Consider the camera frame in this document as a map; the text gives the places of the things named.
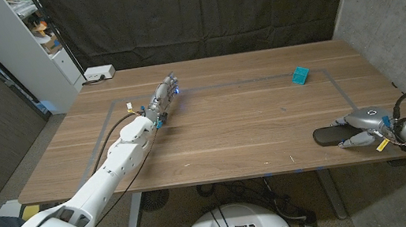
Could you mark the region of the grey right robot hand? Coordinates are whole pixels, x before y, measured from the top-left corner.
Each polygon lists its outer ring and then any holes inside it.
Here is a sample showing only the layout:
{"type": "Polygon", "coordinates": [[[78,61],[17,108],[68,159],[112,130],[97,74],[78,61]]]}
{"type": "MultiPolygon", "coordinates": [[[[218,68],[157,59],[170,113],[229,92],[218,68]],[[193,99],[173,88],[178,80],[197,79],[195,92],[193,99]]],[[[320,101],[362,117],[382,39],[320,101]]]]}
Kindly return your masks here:
{"type": "Polygon", "coordinates": [[[391,116],[392,113],[384,108],[370,106],[337,118],[332,126],[350,125],[360,129],[360,132],[341,141],[338,146],[340,148],[361,147],[371,145],[375,140],[383,139],[384,136],[389,137],[389,128],[384,124],[383,117],[391,116]]]}

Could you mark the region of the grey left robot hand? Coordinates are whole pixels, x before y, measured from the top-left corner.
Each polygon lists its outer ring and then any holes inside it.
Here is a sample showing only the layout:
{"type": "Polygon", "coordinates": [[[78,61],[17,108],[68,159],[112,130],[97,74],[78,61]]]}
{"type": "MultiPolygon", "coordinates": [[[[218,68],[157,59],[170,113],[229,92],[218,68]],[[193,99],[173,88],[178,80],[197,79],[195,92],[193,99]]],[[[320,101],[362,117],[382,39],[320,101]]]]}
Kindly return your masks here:
{"type": "Polygon", "coordinates": [[[144,110],[144,116],[151,120],[156,128],[160,128],[165,123],[167,109],[173,98],[179,93],[177,77],[174,73],[169,73],[162,83],[156,87],[151,101],[144,110]]]}

